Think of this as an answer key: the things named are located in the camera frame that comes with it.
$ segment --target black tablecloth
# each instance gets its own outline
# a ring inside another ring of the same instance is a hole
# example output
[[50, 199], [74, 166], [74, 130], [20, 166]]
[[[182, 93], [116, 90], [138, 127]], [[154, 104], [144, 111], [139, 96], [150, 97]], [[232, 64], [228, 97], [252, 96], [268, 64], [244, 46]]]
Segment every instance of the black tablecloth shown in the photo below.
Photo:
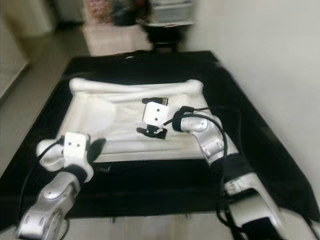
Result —
[[[313, 220], [319, 209], [311, 186], [268, 125], [231, 76], [209, 52], [152, 54], [134, 52], [104, 57], [77, 57], [66, 68], [42, 112], [0, 179], [0, 229], [14, 224], [21, 186], [35, 161], [35, 147], [54, 139], [72, 99], [69, 80], [125, 84], [159, 84], [198, 79], [209, 106], [242, 111], [244, 153], [276, 202]], [[238, 115], [218, 110], [223, 127], [238, 143]], [[109, 167], [101, 163], [101, 168]], [[57, 173], [41, 166], [26, 188], [24, 209]], [[109, 173], [97, 172], [84, 185], [68, 217], [146, 216], [212, 211], [218, 182], [205, 160], [135, 161], [112, 163]]]

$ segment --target table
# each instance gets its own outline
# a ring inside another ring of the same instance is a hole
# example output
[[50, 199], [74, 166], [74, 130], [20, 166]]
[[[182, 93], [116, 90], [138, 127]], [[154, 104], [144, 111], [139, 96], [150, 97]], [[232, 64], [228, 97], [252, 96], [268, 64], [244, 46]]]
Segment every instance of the table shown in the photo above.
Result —
[[[76, 57], [67, 66], [42, 112], [0, 179], [0, 229], [15, 224], [19, 192], [35, 161], [35, 147], [53, 139], [72, 99], [69, 80], [138, 85], [198, 79], [209, 106], [224, 105], [242, 112], [245, 156], [275, 201], [318, 221], [319, 208], [311, 186], [295, 161], [273, 134], [231, 75], [209, 51], [154, 54], [137, 51], [113, 56]], [[239, 146], [238, 118], [218, 110], [226, 132]], [[108, 167], [100, 163], [99, 167]], [[24, 210], [57, 173], [39, 166], [25, 190]], [[217, 174], [206, 161], [170, 160], [112, 163], [110, 173], [97, 172], [85, 184], [69, 218], [150, 216], [212, 211], [219, 192]]]

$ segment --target floor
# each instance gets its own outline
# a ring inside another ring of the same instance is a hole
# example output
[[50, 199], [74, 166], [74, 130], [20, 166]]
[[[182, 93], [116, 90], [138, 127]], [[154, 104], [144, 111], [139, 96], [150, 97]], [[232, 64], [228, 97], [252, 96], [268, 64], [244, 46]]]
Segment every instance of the floor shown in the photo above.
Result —
[[[24, 41], [32, 66], [0, 106], [0, 176], [74, 56], [88, 55], [79, 28]], [[294, 213], [286, 213], [292, 240], [311, 240], [310, 230]], [[71, 219], [65, 240], [231, 240], [213, 213], [146, 217]], [[15, 227], [0, 232], [14, 239]]]

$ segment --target black cloth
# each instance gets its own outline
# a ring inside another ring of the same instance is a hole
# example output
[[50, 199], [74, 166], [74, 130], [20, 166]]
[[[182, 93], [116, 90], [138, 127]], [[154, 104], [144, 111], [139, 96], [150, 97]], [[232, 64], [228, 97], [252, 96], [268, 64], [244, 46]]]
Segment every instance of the black cloth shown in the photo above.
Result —
[[[319, 208], [306, 177], [215, 56], [209, 51], [139, 51], [77, 57], [70, 62], [0, 178], [0, 229], [15, 223], [19, 192], [34, 164], [37, 143], [56, 137], [72, 100], [69, 80], [75, 76], [125, 85], [202, 81], [209, 106], [225, 105], [242, 111], [245, 156], [276, 202], [319, 220]], [[239, 146], [237, 114], [217, 110], [216, 115]], [[99, 171], [84, 184], [67, 217], [147, 216], [213, 211], [216, 207], [218, 174], [212, 173], [203, 159], [100, 163], [95, 169]], [[25, 190], [24, 211], [56, 174], [38, 166]]]

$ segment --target tiled floor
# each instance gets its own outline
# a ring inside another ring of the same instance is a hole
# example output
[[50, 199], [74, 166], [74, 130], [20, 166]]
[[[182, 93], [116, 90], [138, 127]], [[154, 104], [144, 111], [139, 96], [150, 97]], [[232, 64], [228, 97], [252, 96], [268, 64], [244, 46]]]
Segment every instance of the tiled floor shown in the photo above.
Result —
[[[73, 56], [88, 55], [79, 29], [24, 42], [32, 67], [0, 106], [0, 176], [37, 118]], [[290, 240], [310, 240], [301, 219], [287, 213]], [[15, 227], [0, 233], [14, 239]], [[65, 240], [231, 240], [213, 213], [147, 217], [72, 219]]]

